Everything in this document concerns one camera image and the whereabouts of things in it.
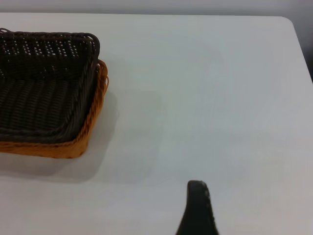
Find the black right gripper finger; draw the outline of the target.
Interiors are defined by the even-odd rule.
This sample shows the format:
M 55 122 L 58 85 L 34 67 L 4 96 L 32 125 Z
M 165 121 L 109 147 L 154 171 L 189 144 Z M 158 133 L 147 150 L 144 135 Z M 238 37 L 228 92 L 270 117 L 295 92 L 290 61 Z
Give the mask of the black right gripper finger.
M 186 207 L 176 235 L 219 235 L 205 182 L 188 182 Z

